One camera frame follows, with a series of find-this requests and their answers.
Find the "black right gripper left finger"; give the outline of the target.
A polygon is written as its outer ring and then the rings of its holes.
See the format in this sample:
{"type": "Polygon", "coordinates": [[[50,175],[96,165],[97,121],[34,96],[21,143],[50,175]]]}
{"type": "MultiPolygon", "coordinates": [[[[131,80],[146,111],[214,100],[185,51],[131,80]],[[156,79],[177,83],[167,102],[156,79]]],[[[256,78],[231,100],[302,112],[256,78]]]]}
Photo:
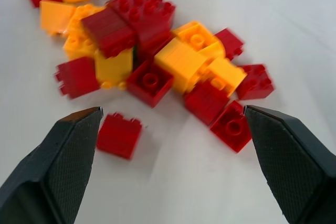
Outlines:
{"type": "Polygon", "coordinates": [[[0,187],[0,224],[74,224],[102,117],[98,106],[53,125],[0,187]]]}

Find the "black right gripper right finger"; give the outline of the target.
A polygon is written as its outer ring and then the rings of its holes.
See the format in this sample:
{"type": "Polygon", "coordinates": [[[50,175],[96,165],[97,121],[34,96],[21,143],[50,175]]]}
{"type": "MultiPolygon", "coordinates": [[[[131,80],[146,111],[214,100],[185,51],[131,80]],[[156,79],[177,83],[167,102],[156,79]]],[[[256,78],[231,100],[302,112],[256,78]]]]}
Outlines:
{"type": "Polygon", "coordinates": [[[298,119],[244,107],[260,168],[289,224],[336,224],[336,155],[298,119]]]}

